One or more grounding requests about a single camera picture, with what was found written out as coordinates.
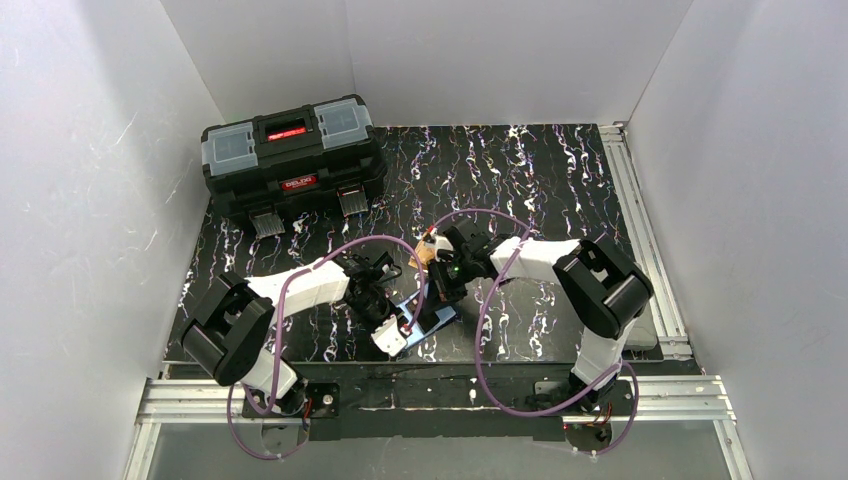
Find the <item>navy blue card holder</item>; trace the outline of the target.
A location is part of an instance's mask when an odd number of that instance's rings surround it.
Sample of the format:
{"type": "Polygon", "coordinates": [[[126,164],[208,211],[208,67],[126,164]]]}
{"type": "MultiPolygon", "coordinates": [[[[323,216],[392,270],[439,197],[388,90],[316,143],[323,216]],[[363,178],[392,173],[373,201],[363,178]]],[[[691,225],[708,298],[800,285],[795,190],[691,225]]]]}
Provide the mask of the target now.
{"type": "Polygon", "coordinates": [[[422,311],[406,337],[405,349],[412,349],[457,318],[458,313],[452,304],[442,302],[436,293],[428,293],[422,311]]]}

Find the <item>orange credit card stack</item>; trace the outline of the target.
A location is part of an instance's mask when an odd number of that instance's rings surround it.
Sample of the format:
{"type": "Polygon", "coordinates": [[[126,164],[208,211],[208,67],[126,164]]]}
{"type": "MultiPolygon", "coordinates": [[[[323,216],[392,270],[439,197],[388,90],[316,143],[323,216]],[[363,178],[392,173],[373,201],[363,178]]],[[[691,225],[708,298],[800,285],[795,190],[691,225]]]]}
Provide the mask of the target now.
{"type": "Polygon", "coordinates": [[[427,268],[427,265],[436,259],[437,249],[434,244],[429,244],[425,241],[420,241],[415,249],[414,254],[410,257],[407,264],[414,268],[418,268],[418,264],[421,264],[423,269],[427,268]]]}

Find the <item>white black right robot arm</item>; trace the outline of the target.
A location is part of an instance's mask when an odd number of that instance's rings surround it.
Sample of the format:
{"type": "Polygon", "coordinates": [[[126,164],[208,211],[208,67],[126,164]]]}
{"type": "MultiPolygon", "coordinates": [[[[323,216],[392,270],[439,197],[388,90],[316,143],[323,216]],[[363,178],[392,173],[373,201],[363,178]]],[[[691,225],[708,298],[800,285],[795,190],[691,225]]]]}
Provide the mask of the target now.
{"type": "Polygon", "coordinates": [[[461,300],[476,279],[558,283],[583,325],[568,393],[584,391],[586,402],[597,402],[615,383],[625,342],[654,295],[646,274],[606,234],[523,240],[491,235],[464,218],[444,231],[431,228],[419,245],[433,256],[428,299],[438,306],[461,300]]]}

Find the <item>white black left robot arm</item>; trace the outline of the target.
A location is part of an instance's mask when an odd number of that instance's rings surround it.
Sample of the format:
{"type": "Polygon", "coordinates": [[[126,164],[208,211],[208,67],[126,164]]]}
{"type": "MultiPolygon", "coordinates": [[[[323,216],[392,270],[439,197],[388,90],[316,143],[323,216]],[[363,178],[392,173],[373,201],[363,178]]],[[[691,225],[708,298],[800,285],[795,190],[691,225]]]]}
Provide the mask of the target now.
{"type": "Polygon", "coordinates": [[[321,304],[345,303],[368,329],[377,348],[389,356],[406,345],[403,312],[385,295],[382,277],[394,266],[389,254],[376,261],[342,254],[300,270],[264,277],[219,275],[180,330],[183,350],[221,386],[236,383],[290,408],[303,397],[304,379],[287,362],[275,361],[265,347],[275,320],[275,304],[285,315],[321,304]]]}

